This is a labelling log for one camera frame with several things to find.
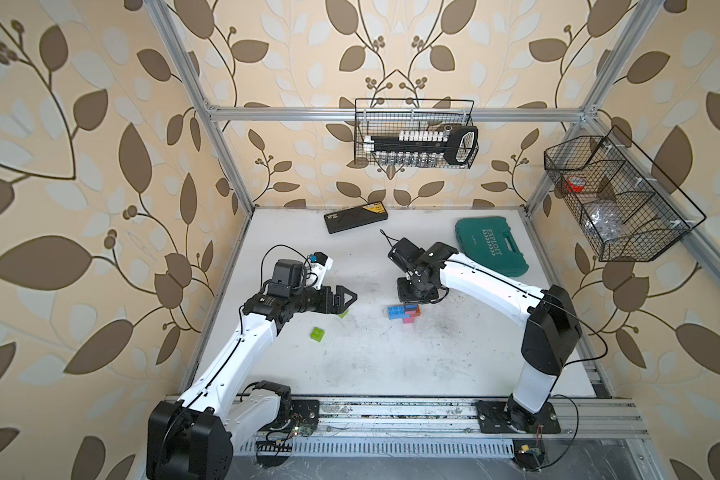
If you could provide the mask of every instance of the wall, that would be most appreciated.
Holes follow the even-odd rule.
[[[144,466],[244,220],[140,4],[0,2],[0,478]]]
[[[446,96],[578,107],[631,14],[629,0],[168,5],[206,95],[229,107]]]
[[[622,75],[605,121],[690,193],[720,246],[720,0],[666,2]],[[648,264],[594,262],[555,196],[537,219],[577,312],[608,341],[616,394],[635,399],[666,470],[720,480],[720,288],[679,244]]]
[[[352,128],[344,124],[236,121],[223,127],[254,203],[295,207],[366,200],[396,207],[519,206],[543,173],[542,152],[564,134],[559,123],[478,124],[480,151],[472,168],[462,170],[354,160]]]

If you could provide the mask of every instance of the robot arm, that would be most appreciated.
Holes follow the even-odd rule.
[[[403,238],[392,246],[388,257],[407,274],[398,279],[400,301],[438,302],[438,289],[454,288],[492,306],[524,329],[521,351],[525,363],[507,402],[507,420],[513,428],[528,431],[581,338],[566,290],[556,285],[542,290],[517,282],[440,242],[424,251]]]
[[[310,255],[308,268],[295,260],[275,264],[272,278],[240,307],[240,325],[208,369],[175,403],[161,402],[150,415],[148,478],[224,478],[234,451],[261,427],[288,422],[288,386],[260,382],[244,402],[233,402],[256,360],[295,313],[342,313],[355,302],[357,295],[343,286],[334,294],[322,285],[332,264],[322,253]]]

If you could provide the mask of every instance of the green plastic case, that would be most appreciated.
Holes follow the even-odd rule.
[[[503,216],[462,218],[456,222],[456,238],[464,255],[482,266],[512,277],[528,272]]]

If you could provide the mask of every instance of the blue lego brick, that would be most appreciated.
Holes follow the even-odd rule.
[[[403,318],[408,318],[408,314],[405,313],[405,308],[402,305],[388,306],[387,315],[389,315],[390,320],[400,320]]]

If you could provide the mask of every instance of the black wire basket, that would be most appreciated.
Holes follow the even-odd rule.
[[[625,155],[621,129],[547,148],[544,169],[574,214],[598,260],[650,262],[706,220],[706,215],[653,159],[643,174]],[[684,203],[693,216],[676,207]]]
[[[478,154],[471,100],[357,98],[355,166],[470,168]]]

